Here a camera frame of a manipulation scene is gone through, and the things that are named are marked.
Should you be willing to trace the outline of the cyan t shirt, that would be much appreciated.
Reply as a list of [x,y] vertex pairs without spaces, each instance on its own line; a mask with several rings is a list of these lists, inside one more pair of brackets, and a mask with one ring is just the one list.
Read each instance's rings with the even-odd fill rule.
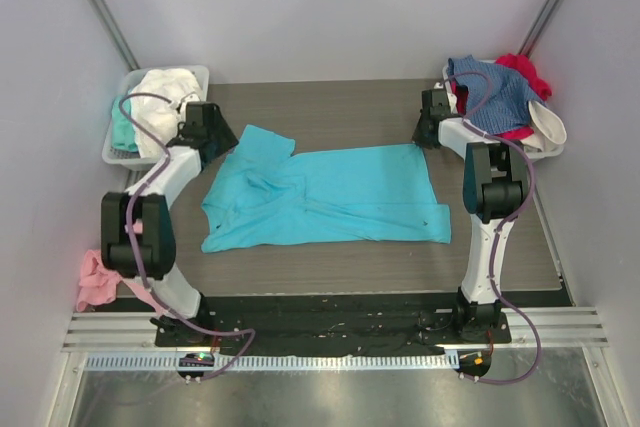
[[259,245],[452,238],[451,213],[413,144],[298,153],[254,125],[221,164],[201,204],[207,254]]

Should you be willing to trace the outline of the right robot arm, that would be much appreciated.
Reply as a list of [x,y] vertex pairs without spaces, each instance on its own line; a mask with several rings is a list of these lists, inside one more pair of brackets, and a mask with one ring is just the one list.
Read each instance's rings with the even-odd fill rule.
[[462,200],[471,220],[471,241],[452,328],[459,334],[500,329],[503,261],[515,220],[531,200],[531,161],[515,144],[453,113],[443,87],[421,93],[412,140],[424,148],[446,147],[464,160]]

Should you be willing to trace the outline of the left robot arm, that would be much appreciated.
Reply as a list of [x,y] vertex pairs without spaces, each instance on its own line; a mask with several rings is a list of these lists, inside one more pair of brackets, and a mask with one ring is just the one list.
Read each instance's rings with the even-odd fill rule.
[[177,246],[170,216],[183,189],[238,139],[212,102],[190,102],[177,135],[161,141],[130,114],[123,116],[157,144],[158,162],[124,192],[109,192],[101,202],[101,255],[106,269],[132,279],[160,307],[156,324],[177,331],[178,324],[203,336],[217,336],[204,295],[192,287],[176,263]]

